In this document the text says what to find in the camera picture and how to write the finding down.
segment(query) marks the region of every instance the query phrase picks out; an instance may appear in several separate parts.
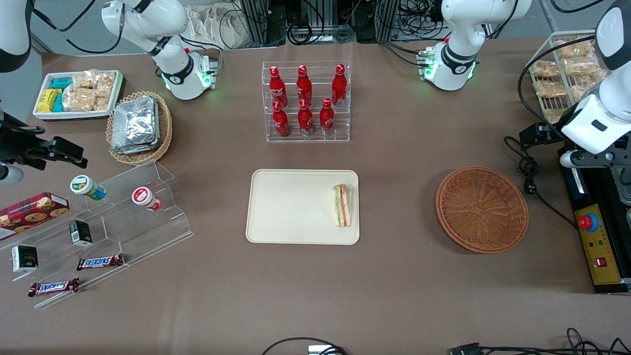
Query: yellow control panel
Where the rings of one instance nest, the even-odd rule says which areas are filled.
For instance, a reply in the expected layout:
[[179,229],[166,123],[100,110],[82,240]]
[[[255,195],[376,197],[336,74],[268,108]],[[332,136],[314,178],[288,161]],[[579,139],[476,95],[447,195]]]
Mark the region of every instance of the yellow control panel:
[[611,252],[598,204],[574,212],[594,285],[619,284],[620,274]]

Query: emergency stop button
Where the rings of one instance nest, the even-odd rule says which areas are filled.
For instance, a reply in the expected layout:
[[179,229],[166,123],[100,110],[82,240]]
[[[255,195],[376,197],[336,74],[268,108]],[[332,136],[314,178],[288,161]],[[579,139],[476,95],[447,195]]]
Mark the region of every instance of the emergency stop button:
[[596,232],[598,230],[598,217],[594,214],[585,214],[579,217],[579,228],[587,232]]

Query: white tray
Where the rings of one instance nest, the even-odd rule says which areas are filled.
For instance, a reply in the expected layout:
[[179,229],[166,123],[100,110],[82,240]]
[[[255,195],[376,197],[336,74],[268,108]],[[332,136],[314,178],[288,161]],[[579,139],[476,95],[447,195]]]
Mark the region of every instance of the white tray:
[[42,94],[45,89],[50,88],[50,82],[56,78],[71,78],[73,75],[80,73],[80,71],[68,71],[66,73],[51,73],[46,74],[44,82],[40,88],[40,93],[37,95],[35,101],[35,107],[33,107],[33,116],[41,119],[42,121],[74,121],[79,119],[92,119],[95,117],[107,118],[110,111],[114,109],[116,101],[118,99],[119,92],[121,91],[123,75],[118,70],[100,70],[104,73],[115,73],[114,86],[112,87],[112,93],[110,94],[110,102],[107,104],[107,109],[99,111],[85,111],[85,112],[37,112],[37,105],[42,99]]
[[[351,226],[337,227],[333,186],[351,187]],[[252,175],[245,236],[252,243],[341,244],[359,240],[359,178],[351,170],[260,169]]]

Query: aluminum foil package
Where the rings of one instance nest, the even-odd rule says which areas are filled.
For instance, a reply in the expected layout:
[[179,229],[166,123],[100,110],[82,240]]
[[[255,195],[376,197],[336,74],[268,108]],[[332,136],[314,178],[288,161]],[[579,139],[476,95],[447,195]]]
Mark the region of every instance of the aluminum foil package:
[[153,97],[142,96],[116,105],[112,121],[112,150],[118,154],[131,154],[159,146],[158,102]]

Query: red button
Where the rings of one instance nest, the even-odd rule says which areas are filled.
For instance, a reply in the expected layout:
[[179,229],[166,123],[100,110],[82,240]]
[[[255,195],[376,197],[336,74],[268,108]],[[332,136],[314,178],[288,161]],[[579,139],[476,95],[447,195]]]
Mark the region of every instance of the red button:
[[594,226],[594,221],[589,216],[580,216],[579,217],[579,228],[588,230]]

